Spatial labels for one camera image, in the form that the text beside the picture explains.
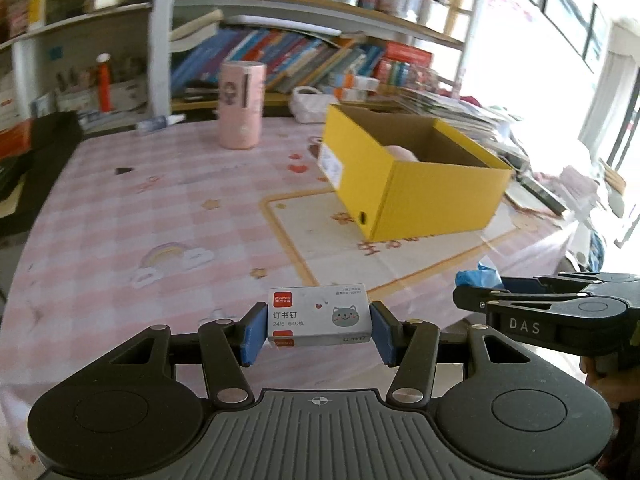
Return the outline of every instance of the shelf support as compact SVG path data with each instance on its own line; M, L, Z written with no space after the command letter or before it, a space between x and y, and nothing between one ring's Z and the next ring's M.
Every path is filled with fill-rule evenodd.
M42 52L38 38L26 38L12 44L15 99L20 119L31 119L31 103L44 92Z
M152 116L171 114L169 33L173 21L174 0L154 0L148 30L149 106Z
M454 91L460 91L462 86L462 79L466 73L466 66L469 62L469 55L473 48L474 40L476 38L476 32L478 31L478 24L482 19L482 13L486 6L487 0L474 0L471 16L469 17L469 26L466 29L465 44L460 54L460 61L458 62L458 68L456 70L456 76L454 78Z

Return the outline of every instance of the white wall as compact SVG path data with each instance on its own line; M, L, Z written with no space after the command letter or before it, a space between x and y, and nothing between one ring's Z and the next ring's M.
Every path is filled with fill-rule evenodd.
M501 105L536 124L540 136L576 138L597 74L528 0L489 0L462 95Z

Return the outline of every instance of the yellow cardboard box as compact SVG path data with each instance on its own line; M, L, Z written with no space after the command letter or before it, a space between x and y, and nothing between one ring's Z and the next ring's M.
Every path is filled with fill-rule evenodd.
M444 121L332 105L318 163L372 242L480 230L511 168ZM402 146L420 162L395 160Z

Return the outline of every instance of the pink cylindrical container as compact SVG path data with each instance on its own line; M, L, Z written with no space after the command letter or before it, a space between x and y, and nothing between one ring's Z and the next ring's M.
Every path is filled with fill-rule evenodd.
M220 70L218 140L223 148L248 150L260 141L266 65L227 61Z

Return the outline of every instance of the cat illustration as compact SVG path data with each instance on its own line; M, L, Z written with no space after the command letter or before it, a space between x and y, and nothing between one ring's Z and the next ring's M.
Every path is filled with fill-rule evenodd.
M360 320L355 305L349 308L338 308L334 306L334 314L331 318L336 326L353 326Z

